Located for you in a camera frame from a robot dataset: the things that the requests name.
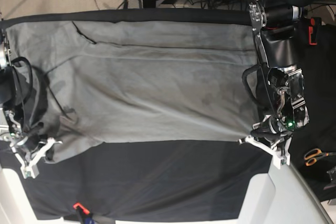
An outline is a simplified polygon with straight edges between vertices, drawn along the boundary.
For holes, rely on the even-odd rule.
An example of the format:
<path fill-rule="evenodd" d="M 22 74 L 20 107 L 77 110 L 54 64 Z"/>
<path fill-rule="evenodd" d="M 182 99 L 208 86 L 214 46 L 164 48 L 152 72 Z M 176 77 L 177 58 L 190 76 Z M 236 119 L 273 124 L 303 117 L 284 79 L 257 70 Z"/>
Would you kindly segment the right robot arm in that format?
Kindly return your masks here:
<path fill-rule="evenodd" d="M 24 179 L 39 175 L 38 162 L 58 143 L 43 133 L 44 123 L 32 124 L 34 112 L 26 113 L 26 105 L 34 89 L 33 68 L 25 57 L 11 57 L 9 39 L 1 29 L 1 141 L 20 163 Z"/>

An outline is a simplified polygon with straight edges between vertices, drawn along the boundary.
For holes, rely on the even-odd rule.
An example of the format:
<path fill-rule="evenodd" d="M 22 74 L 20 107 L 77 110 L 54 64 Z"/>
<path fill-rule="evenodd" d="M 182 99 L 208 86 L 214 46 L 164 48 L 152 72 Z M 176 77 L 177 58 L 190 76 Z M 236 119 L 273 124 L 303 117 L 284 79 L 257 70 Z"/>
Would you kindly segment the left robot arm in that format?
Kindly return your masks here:
<path fill-rule="evenodd" d="M 244 71 L 242 80 L 260 71 L 269 104 L 261 106 L 263 119 L 240 142 L 270 154 L 276 168 L 290 164 L 293 133 L 309 122 L 299 62 L 305 47 L 318 42 L 321 19 L 304 13 L 314 1 L 248 0 L 257 63 Z"/>

